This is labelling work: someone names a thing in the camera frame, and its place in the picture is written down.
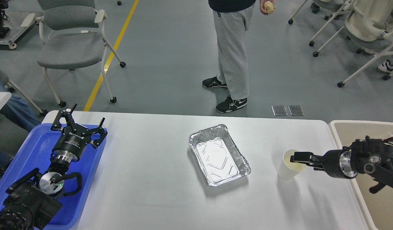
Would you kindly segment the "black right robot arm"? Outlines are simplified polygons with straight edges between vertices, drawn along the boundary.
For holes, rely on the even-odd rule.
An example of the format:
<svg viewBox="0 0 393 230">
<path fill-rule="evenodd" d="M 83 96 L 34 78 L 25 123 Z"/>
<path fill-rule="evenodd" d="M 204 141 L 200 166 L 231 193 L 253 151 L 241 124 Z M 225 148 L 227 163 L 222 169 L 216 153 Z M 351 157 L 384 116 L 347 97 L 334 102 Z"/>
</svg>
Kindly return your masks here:
<svg viewBox="0 0 393 230">
<path fill-rule="evenodd" d="M 323 156 L 311 152 L 295 152 L 291 163 L 301 163 L 324 171 L 333 178 L 354 179 L 368 174 L 378 182 L 369 192 L 375 194 L 385 186 L 393 188 L 393 137 L 356 139 L 350 146 L 329 150 Z"/>
</svg>

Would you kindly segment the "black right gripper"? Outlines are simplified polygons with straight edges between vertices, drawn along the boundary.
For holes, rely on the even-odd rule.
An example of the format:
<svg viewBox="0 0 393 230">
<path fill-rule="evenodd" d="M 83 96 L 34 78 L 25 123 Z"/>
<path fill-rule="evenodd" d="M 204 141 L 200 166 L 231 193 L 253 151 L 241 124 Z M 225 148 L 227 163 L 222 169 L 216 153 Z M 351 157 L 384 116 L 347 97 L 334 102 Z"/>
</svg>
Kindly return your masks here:
<svg viewBox="0 0 393 230">
<path fill-rule="evenodd" d="M 333 178 L 354 179 L 358 176 L 355 166 L 351 163 L 351 150 L 330 150 L 323 156 L 296 151 L 290 156 L 290 162 L 318 167 Z"/>
</svg>

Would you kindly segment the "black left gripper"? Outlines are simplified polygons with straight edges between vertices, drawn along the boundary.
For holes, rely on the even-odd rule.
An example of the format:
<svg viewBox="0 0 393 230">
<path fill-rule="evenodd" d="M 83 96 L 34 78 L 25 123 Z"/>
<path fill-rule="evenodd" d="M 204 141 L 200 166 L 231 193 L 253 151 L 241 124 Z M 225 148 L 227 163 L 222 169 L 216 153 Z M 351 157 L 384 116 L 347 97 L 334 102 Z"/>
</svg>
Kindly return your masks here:
<svg viewBox="0 0 393 230">
<path fill-rule="evenodd" d="M 77 125 L 72 117 L 72 113 L 76 107 L 77 104 L 74 104 L 70 111 L 59 111 L 52 123 L 50 128 L 52 131 L 62 132 L 52 149 L 52 159 L 59 159 L 58 156 L 60 155 L 65 156 L 72 154 L 72 156 L 68 156 L 68 162 L 77 162 L 80 160 L 88 143 L 96 149 L 103 143 L 108 134 L 102 126 L 105 121 L 104 117 L 100 121 L 98 127 L 93 129 Z M 66 127 L 62 128 L 62 124 L 60 123 L 61 118 L 65 118 Z M 93 139 L 92 135 L 94 134 L 100 134 L 100 136 L 97 139 Z"/>
</svg>

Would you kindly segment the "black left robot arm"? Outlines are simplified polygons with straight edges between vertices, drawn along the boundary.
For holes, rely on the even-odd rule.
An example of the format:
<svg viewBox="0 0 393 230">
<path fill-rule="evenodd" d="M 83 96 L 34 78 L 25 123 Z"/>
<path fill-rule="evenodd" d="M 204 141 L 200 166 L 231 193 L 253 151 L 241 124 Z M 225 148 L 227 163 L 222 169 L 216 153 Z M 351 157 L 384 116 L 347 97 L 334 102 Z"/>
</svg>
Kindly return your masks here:
<svg viewBox="0 0 393 230">
<path fill-rule="evenodd" d="M 106 136 L 81 125 L 74 109 L 28 135 L 0 180 L 0 230 L 69 229 L 83 209 Z"/>
</svg>

